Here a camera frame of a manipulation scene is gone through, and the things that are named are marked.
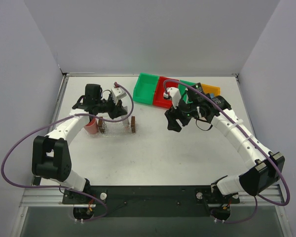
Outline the pink cup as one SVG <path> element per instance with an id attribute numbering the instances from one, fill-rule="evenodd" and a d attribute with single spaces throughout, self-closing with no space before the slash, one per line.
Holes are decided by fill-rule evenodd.
<path id="1" fill-rule="evenodd" d="M 90 135 L 94 135 L 96 133 L 98 133 L 98 124 L 97 124 L 97 120 L 94 118 L 92 119 L 85 127 L 84 129 L 86 130 L 86 132 Z"/>

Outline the clear rack with brown ends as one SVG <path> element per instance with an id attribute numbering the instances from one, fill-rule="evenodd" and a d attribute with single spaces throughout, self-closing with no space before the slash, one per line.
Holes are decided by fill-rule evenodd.
<path id="1" fill-rule="evenodd" d="M 122 122 L 105 122 L 102 119 L 98 120 L 98 130 L 101 135 L 112 136 L 130 136 L 136 133 L 136 117 L 129 117 L 129 127 L 125 128 Z"/>

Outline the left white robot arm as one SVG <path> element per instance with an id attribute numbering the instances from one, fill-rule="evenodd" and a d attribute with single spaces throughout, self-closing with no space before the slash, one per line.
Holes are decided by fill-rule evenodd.
<path id="1" fill-rule="evenodd" d="M 91 199 L 87 180 L 72 170 L 69 144 L 98 114 L 109 115 L 108 122 L 122 122 L 130 116 L 122 105 L 122 98 L 130 93 L 118 83 L 110 90 L 107 99 L 99 84 L 87 84 L 85 93 L 72 106 L 69 116 L 45 136 L 37 136 L 33 142 L 32 173 L 50 179 L 74 190 L 74 198 L 80 203 Z"/>

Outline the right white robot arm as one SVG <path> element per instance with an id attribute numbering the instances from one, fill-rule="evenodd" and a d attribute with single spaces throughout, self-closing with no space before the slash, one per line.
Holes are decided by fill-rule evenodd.
<path id="1" fill-rule="evenodd" d="M 163 97 L 172 102 L 165 112 L 168 130 L 180 132 L 191 119 L 209 123 L 221 132 L 242 158 L 247 168 L 245 173 L 225 176 L 213 183 L 222 196 L 238 192 L 257 196 L 280 180 L 284 156 L 262 145 L 222 96 L 211 97 L 197 83 L 188 86 L 184 94 L 178 88 L 168 87 Z"/>

